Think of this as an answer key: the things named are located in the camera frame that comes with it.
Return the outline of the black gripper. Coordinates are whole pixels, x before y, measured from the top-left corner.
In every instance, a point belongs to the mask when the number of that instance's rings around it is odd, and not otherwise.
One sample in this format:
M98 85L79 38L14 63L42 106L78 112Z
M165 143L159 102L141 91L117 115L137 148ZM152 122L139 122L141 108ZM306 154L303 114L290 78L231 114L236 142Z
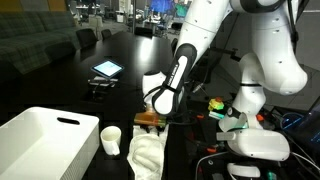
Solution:
M144 112L137 113L134 117L134 122L140 125L148 126L166 126L166 118L160 116L152 107L147 106Z

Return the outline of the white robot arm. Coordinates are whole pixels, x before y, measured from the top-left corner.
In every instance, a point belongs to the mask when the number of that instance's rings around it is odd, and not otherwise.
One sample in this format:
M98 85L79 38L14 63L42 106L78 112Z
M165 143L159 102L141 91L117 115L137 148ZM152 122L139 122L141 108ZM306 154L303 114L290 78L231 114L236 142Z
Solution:
M282 134L264 129L256 115L266 101L265 90L292 95L307 83L307 74L295 55L299 0L194 0L168 72L143 76L144 103L162 116L176 113L187 76L232 12L252 16L252 48L241 57L233 50L229 52L239 62L241 83L227 114L219 121L217 139L238 155L284 161L290 155L288 141Z

